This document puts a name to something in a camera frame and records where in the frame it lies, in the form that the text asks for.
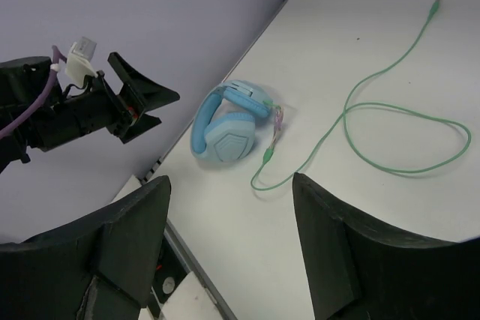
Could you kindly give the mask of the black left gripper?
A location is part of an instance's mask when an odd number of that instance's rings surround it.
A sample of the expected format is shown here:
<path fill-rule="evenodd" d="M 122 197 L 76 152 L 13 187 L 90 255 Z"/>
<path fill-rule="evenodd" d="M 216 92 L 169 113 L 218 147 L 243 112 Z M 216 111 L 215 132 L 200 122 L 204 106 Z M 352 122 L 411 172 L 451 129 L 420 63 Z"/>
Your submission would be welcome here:
<path fill-rule="evenodd" d="M 74 96 L 55 82 L 43 105 L 22 125 L 23 151 L 50 151 L 104 128 L 126 144 L 161 124 L 145 113 L 180 100 L 178 92 L 142 75 L 117 52 L 107 61 L 123 83 L 121 91 L 115 94 L 103 74 L 89 76 L 84 92 Z"/>

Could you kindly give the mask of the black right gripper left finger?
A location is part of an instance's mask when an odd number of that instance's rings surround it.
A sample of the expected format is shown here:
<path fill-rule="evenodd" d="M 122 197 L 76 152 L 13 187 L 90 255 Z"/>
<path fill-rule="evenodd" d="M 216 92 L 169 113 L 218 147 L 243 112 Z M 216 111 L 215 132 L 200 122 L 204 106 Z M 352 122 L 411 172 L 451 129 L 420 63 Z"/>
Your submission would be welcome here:
<path fill-rule="evenodd" d="M 161 176 L 71 223 L 2 244 L 1 318 L 138 319 L 170 195 L 170 180 Z"/>

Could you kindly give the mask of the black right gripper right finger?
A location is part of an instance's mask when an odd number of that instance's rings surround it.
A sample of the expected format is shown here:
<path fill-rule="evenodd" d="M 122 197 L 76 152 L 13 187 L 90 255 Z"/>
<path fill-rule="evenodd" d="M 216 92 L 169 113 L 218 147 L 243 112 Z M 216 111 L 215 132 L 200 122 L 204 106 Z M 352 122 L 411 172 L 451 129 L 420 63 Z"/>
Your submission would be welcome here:
<path fill-rule="evenodd" d="M 479 240 L 408 232 L 295 174 L 292 195 L 316 319 L 477 319 Z"/>

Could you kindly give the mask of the light blue headphones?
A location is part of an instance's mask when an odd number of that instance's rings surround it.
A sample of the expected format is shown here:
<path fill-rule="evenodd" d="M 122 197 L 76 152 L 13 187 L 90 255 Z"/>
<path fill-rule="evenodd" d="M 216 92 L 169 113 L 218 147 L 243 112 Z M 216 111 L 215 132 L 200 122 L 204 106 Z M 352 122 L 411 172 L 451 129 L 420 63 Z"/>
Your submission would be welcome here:
<path fill-rule="evenodd" d="M 224 100 L 243 108 L 214 118 Z M 195 158 L 231 163 L 246 157 L 255 140 L 256 120 L 274 115 L 274 135 L 267 151 L 270 157 L 282 129 L 284 109 L 261 87 L 244 80 L 226 81 L 202 102 L 193 120 L 190 149 Z"/>

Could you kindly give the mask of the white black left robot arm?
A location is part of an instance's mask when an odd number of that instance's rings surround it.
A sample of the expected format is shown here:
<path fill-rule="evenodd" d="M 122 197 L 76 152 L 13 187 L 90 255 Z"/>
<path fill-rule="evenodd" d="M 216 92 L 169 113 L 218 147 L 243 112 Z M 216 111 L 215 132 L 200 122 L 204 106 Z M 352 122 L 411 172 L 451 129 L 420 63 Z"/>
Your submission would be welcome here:
<path fill-rule="evenodd" d="M 179 100 L 176 91 L 151 81 L 117 52 L 108 62 L 123 86 L 116 94 L 103 71 L 84 76 L 77 95 L 58 81 L 57 49 L 52 57 L 34 56 L 1 63 L 1 167 L 28 163 L 28 148 L 44 152 L 101 129 L 126 144 L 158 126 L 152 110 Z"/>

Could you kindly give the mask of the metal rail strip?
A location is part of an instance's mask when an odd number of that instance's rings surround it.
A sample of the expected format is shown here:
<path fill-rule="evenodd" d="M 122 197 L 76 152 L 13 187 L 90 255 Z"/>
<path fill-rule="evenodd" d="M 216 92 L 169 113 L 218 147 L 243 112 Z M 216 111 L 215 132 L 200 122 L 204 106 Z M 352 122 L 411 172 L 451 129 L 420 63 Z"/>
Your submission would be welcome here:
<path fill-rule="evenodd" d="M 265 24 L 261 26 L 257 32 L 256 37 L 249 43 L 248 48 L 241 54 L 240 58 L 232 66 L 228 73 L 223 77 L 221 81 L 216 82 L 214 85 L 223 85 L 227 80 L 230 80 L 234 70 L 241 64 L 245 56 L 252 49 L 254 44 L 263 35 L 265 30 L 270 26 L 275 17 L 280 13 L 284 5 L 289 0 L 281 0 L 278 6 L 274 9 L 274 13 L 266 20 Z M 140 188 L 140 185 L 146 185 L 149 181 L 154 179 L 155 172 L 158 168 L 162 167 L 162 163 L 165 161 L 170 152 L 177 146 L 180 140 L 185 136 L 186 132 L 190 129 L 194 120 L 190 120 L 180 135 L 175 139 L 173 145 L 170 145 L 166 152 L 162 153 L 157 159 L 156 163 L 146 173 L 146 175 L 138 179 L 135 175 L 132 175 L 135 181 L 132 184 L 128 179 L 127 183 L 121 190 L 127 190 L 131 185 L 137 185 L 135 191 Z M 213 306 L 213 313 L 216 316 L 220 316 L 220 319 L 237 319 L 234 312 L 230 309 L 224 297 L 217 290 L 216 286 L 204 271 L 198 260 L 195 258 L 191 250 L 188 248 L 185 241 L 179 235 L 170 219 L 166 219 L 165 229 L 163 231 L 162 245 L 160 248 L 160 254 L 158 258 L 157 268 L 154 275 L 154 280 L 151 285 L 151 295 L 148 298 L 147 309 L 150 313 L 150 317 L 153 319 L 168 319 L 164 316 L 163 307 L 167 301 L 175 294 L 177 288 L 182 284 L 185 277 L 188 277 L 191 273 L 195 275 L 196 282 L 200 285 L 200 288 L 205 292 L 208 298 L 208 305 Z"/>

